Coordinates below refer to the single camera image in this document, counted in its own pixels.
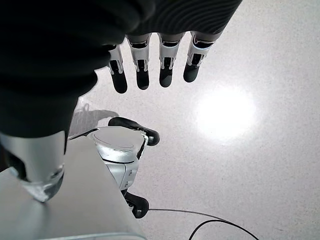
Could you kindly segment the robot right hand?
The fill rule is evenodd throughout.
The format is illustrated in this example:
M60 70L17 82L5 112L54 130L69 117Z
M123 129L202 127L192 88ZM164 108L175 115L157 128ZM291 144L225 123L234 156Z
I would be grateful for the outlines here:
M60 189L72 116L80 96L109 67L127 90L120 44L128 40L140 89L149 85L150 35L160 41L160 85L168 87L184 33L183 73L193 82L238 0L3 0L0 3L0 144L7 165L39 202Z

